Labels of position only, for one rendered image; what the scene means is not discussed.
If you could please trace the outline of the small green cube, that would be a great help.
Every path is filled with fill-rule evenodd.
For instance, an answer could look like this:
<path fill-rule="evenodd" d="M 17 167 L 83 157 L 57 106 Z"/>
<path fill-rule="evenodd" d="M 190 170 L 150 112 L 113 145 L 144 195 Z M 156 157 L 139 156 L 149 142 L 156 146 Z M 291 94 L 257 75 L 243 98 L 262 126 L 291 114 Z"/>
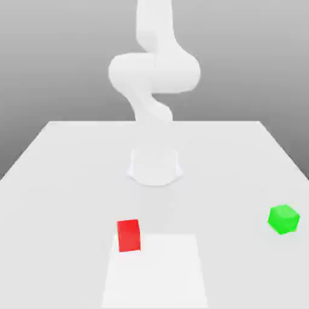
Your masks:
<path fill-rule="evenodd" d="M 280 235 L 295 232 L 300 215 L 289 205 L 277 205 L 270 209 L 268 224 Z"/>

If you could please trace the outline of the small red cube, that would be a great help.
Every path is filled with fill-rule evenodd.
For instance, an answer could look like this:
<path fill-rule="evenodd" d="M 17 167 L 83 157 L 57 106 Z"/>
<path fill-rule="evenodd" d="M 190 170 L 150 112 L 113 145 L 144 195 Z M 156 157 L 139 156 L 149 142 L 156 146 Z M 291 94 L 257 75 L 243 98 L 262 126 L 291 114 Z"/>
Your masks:
<path fill-rule="evenodd" d="M 138 219 L 117 221 L 116 225 L 119 251 L 141 250 L 141 234 Z"/>

